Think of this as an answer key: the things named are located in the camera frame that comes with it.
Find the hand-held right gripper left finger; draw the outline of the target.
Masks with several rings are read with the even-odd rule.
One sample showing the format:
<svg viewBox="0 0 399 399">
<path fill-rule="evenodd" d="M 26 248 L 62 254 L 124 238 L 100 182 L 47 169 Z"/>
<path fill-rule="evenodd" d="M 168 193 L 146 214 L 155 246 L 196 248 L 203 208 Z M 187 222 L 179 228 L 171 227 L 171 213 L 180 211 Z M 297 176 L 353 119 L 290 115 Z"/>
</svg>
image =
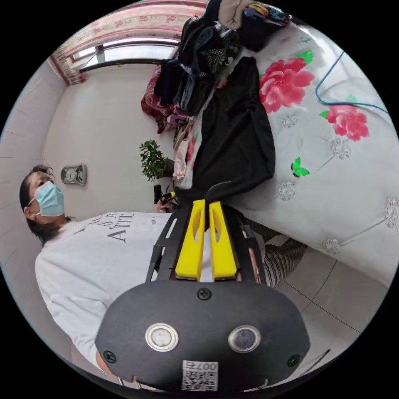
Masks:
<svg viewBox="0 0 399 399">
<path fill-rule="evenodd" d="M 198 281 L 201 277 L 205 233 L 205 200 L 193 202 L 175 267 L 176 278 Z"/>
</svg>

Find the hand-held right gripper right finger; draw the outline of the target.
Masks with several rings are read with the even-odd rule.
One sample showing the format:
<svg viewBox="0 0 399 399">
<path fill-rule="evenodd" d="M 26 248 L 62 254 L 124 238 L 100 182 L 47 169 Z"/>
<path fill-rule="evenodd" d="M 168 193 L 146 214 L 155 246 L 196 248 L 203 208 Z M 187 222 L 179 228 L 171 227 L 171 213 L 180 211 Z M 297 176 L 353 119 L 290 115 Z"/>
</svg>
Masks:
<svg viewBox="0 0 399 399">
<path fill-rule="evenodd" d="M 237 274 L 236 260 L 220 202 L 209 205 L 209 229 L 212 277 L 214 280 L 234 280 Z"/>
</svg>

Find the person's left hand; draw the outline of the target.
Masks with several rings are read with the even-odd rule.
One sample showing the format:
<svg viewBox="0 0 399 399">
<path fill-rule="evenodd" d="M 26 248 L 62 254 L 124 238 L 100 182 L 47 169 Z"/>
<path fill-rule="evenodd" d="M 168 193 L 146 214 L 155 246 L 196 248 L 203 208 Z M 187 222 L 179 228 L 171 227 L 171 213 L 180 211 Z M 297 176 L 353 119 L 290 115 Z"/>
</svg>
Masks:
<svg viewBox="0 0 399 399">
<path fill-rule="evenodd" d="M 173 213 L 179 205 L 174 201 L 174 199 L 159 200 L 155 206 L 156 213 Z"/>
</svg>

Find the person's right hand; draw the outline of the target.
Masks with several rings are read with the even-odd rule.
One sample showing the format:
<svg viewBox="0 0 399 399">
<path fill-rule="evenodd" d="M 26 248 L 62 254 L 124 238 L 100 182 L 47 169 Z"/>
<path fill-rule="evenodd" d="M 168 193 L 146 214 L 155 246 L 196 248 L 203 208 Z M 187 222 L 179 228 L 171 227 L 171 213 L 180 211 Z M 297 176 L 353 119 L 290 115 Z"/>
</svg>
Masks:
<svg viewBox="0 0 399 399">
<path fill-rule="evenodd" d="M 124 381 L 123 379 L 115 376 L 111 372 L 111 370 L 109 369 L 106 362 L 103 360 L 103 358 L 101 357 L 101 354 L 98 351 L 96 352 L 96 363 L 101 368 L 101 370 L 103 372 L 105 372 L 106 374 L 108 374 L 112 377 L 115 377 L 121 385 L 130 387 L 130 388 L 134 388 L 134 389 L 142 389 L 143 388 L 141 386 L 141 384 L 136 381 L 136 377 L 133 378 L 132 382 L 127 382 L 127 381 Z"/>
</svg>

